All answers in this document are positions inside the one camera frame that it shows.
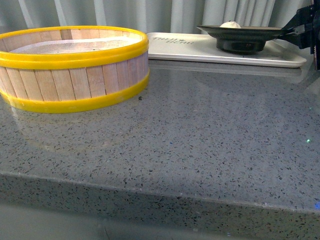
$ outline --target wooden bucket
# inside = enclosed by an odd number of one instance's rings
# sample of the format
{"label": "wooden bucket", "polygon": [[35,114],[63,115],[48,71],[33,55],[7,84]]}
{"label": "wooden bucket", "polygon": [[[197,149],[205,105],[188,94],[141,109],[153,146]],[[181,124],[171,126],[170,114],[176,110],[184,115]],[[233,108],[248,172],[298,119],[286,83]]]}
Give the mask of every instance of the wooden bucket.
{"label": "wooden bucket", "polygon": [[125,101],[148,84],[146,34],[61,26],[0,34],[0,94],[11,106],[72,113]]}

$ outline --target black plate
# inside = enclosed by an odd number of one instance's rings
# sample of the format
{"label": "black plate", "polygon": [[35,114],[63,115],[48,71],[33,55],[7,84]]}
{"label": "black plate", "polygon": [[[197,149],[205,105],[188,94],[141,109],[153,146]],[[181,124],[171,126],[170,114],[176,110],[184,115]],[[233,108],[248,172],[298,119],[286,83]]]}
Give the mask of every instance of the black plate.
{"label": "black plate", "polygon": [[197,28],[207,32],[211,37],[216,38],[216,47],[218,49],[236,54],[260,52],[264,49],[266,41],[292,32],[292,30],[284,30],[278,27],[256,26],[228,28],[199,25]]}

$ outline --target yellow rim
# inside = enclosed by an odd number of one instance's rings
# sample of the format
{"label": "yellow rim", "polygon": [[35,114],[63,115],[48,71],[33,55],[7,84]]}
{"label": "yellow rim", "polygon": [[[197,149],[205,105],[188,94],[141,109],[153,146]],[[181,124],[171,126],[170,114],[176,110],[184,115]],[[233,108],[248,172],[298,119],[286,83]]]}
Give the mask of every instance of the yellow rim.
{"label": "yellow rim", "polygon": [[13,97],[2,91],[0,94],[5,102],[17,109],[46,114],[76,113],[121,103],[140,93],[148,85],[148,81],[149,72],[142,81],[124,90],[105,96],[69,101],[33,101]]}
{"label": "yellow rim", "polygon": [[22,54],[0,51],[0,66],[15,69],[74,69],[98,65],[112,64],[144,54],[149,47],[148,37],[145,33],[115,26],[56,26],[28,30],[13,31],[0,34],[0,40],[12,36],[30,34],[44,31],[69,30],[69,29],[98,29],[125,31],[142,36],[142,40],[128,46],[119,48],[89,51],[80,53],[63,54]]}

